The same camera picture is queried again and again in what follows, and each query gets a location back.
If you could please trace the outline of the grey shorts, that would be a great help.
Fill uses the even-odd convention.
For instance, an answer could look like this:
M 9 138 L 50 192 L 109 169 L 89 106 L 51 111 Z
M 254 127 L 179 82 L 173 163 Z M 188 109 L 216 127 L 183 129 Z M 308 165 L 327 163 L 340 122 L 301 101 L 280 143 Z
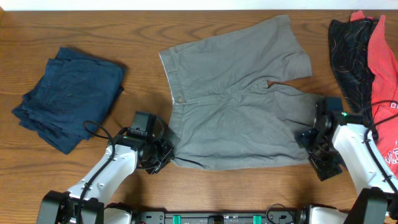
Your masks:
M 318 95 L 289 81 L 312 76 L 290 18 L 188 42 L 159 54 L 172 96 L 174 164 L 203 170 L 294 166 L 295 138 L 313 126 Z

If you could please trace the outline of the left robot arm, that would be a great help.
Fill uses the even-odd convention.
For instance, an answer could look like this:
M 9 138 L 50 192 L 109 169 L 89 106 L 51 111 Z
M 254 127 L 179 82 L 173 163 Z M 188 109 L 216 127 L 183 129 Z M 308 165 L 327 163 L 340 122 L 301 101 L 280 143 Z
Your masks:
M 174 148 L 164 131 L 159 117 L 137 112 L 130 127 L 115 136 L 107 133 L 104 156 L 67 191 L 49 191 L 40 204 L 37 223 L 139 223 L 133 210 L 109 200 L 135 171 L 157 174 L 173 159 Z

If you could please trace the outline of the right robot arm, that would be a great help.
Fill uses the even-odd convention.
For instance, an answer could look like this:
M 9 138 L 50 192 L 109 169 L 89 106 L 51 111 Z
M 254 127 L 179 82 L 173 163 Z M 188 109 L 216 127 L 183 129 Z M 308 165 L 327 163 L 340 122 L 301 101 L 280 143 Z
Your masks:
M 347 168 L 358 198 L 348 213 L 326 205 L 310 205 L 299 223 L 383 223 L 397 219 L 397 177 L 379 152 L 374 125 L 361 113 L 346 113 L 341 98 L 317 101 L 313 128 L 298 135 L 321 181 Z

